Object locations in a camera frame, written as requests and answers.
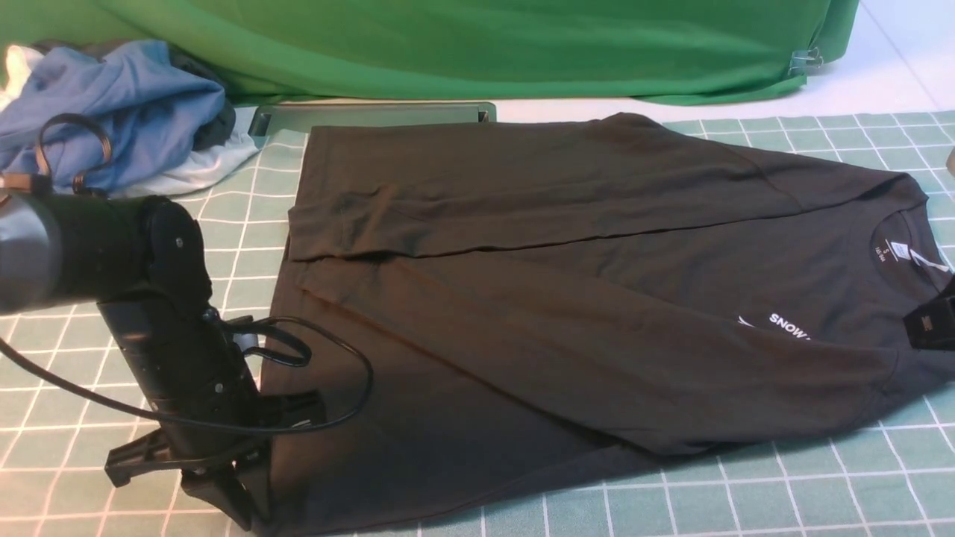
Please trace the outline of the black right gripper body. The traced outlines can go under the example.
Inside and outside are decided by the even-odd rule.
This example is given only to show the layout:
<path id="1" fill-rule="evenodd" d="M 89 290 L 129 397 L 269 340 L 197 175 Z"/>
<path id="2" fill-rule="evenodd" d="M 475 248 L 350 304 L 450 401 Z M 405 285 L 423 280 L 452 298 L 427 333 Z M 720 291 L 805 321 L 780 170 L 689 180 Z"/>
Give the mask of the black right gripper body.
<path id="1" fill-rule="evenodd" d="M 954 322 L 954 277 L 934 299 L 911 310 L 903 320 L 913 349 L 935 351 L 954 351 Z"/>

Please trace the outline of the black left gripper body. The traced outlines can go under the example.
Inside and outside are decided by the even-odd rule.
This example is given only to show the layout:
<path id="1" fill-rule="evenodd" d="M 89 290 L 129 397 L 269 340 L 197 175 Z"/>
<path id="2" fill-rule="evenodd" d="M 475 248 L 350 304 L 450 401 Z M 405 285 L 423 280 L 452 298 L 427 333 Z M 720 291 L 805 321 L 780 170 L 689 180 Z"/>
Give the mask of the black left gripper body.
<path id="1" fill-rule="evenodd" d="M 187 315 L 159 295 L 102 302 L 98 310 L 160 429 L 195 459 L 325 419 L 318 393 L 260 394 L 246 361 L 307 366 L 313 354 L 287 330 L 292 318 L 226 321 L 211 308 Z"/>

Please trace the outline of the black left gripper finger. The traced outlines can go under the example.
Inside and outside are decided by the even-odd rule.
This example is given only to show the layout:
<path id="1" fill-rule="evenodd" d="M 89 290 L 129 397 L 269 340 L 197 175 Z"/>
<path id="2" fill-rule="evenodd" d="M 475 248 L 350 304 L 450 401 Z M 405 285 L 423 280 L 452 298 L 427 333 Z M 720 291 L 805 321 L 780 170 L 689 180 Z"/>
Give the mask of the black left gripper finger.
<path id="1" fill-rule="evenodd" d="M 194 456 L 174 448 L 167 432 L 157 429 L 110 450 L 104 464 L 104 472 L 113 486 L 123 487 L 138 476 L 157 471 L 181 470 L 194 461 Z"/>
<path id="2" fill-rule="evenodd" d="M 260 442 L 221 465 L 182 470 L 181 489 L 214 506 L 242 530 L 272 519 L 272 443 Z"/>

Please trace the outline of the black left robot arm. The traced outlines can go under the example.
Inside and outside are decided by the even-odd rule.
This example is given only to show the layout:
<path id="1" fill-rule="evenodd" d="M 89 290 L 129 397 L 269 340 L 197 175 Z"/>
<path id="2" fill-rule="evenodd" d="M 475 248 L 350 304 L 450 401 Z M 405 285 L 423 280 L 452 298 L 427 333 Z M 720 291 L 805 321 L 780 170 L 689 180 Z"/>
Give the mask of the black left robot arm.
<path id="1" fill-rule="evenodd" d="M 303 367 L 311 351 L 276 318 L 224 321 L 210 305 L 204 238 L 180 204 L 10 192 L 2 200 L 2 313 L 93 302 L 158 429 L 110 450 L 113 486 L 177 469 L 188 496 L 251 530 L 270 516 L 270 438 L 318 419 L 318 395 L 261 395 L 245 362 Z"/>

